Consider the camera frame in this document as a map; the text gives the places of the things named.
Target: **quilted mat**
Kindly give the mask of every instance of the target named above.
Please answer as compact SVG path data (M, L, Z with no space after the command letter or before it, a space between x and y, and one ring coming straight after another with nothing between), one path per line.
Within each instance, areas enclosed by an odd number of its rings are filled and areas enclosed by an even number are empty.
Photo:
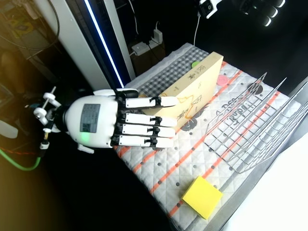
M159 71L156 68L155 74L153 74L154 69L144 73L143 76L151 77L136 88L147 96L159 95L187 73L191 69L191 63L201 61L207 55L207 52L185 44L184 52L178 52L174 60L166 59L169 62L166 67ZM174 138L173 148L155 150L141 147L117 147L116 149L119 157L148 188L178 230L205 229L215 214L253 171L252 169L238 174L204 143L208 122L256 80L226 62L223 62L220 74L228 77L228 84L224 87L216 86L211 103L201 109L189 123L178 131ZM257 95L260 99L264 99L273 90L264 83L262 87L263 91ZM269 104L278 109L287 99L287 96L276 92ZM298 107L299 104L295 103L290 110L296 111ZM189 185L198 176L205 178L223 193L222 199L208 220L199 217L192 208L181 201Z

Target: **pink circle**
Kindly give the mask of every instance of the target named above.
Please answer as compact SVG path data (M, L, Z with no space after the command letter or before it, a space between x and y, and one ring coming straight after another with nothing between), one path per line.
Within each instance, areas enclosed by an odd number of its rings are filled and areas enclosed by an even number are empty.
M225 75L219 75L217 79L217 85L225 86L228 83L229 79Z

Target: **power strip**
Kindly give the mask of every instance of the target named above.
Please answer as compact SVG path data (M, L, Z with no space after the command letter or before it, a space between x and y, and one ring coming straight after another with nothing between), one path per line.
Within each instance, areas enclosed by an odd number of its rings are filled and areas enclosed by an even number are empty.
M161 43L156 43L156 42L150 40L149 46L151 47L151 49L153 49L160 44ZM146 45L144 42L140 42L140 43L132 46L131 49L135 52L136 56L139 56L139 55L142 55L142 54L148 52L150 50L149 46Z

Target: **gingham pattern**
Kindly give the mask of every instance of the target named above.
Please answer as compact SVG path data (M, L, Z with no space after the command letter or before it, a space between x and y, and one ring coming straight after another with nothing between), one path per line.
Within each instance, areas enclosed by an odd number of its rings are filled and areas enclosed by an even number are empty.
M196 57L192 55L192 51L202 53L195 47L188 51L190 52L191 60L187 59L186 61L188 63L188 65L186 65L187 71L190 69L190 64L197 61ZM178 58L178 60L182 60L184 57L186 57L186 55ZM158 75L166 76L164 72L165 69ZM234 77L236 73L239 73L239 70L229 64L226 64L220 71L221 75L225 74L229 79ZM159 187L153 191L153 197L158 201L161 208L167 214L170 213L172 209L176 208L177 211L173 214L171 219L178 230L200 231L205 229L207 225L209 225L209 228L211 219L232 197L248 175L253 171L252 169L243 174L237 174L232 168L229 168L229 165L224 161L221 161L220 164L213 169L211 174L206 177L206 180L214 187L221 190L223 197L214 209L209 220L199 217L198 214L187 204L178 204L192 181L196 177L203 175L208 169L211 169L218 159L218 155L211 151L203 142L196 149L193 149L192 147L202 139L202 136L206 132L208 122L216 116L217 111L221 111L224 104L227 104L231 98L236 98L255 80L255 78L248 74L241 73L239 77L236 78L234 82L232 82L203 111L202 114L199 114L198 117L195 118L195 126L193 129L189 131L181 130L176 134L173 139L174 148L160 150L154 155L151 155L153 153L152 148L132 147L124 153L121 153L121 150L123 149L122 147L117 148L117 152L122 160L130 169L134 170L137 177L149 189L149 191L151 191L157 183L159 184ZM258 97L264 99L273 88L265 84L262 85L263 92L258 95ZM216 94L220 89L220 86L216 86ZM287 96L278 94L272 106L278 109L287 99ZM295 111L298 107L299 104L295 103L292 110ZM168 174L170 169L191 150L193 150L193 152L182 162L182 164L179 165L164 181L159 182L161 178Z
M148 97L160 95L191 70L193 62L202 61L207 56L207 52L196 47L191 47L183 56L140 86L138 88L139 92Z

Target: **green cable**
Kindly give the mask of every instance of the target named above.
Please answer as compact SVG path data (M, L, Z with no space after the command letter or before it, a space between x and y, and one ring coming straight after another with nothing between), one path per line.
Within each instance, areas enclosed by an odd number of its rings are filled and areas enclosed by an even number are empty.
M0 154L7 160L9 161L12 165L14 165L16 168L20 169L20 170L23 170L23 171L31 171L33 169L35 169L38 165L39 165L39 162L40 162L40 157L37 157L36 161L35 161L35 164L32 166L32 167L24 167L24 166L21 166L20 164L16 163L15 161L13 161L4 151L2 151L0 149Z

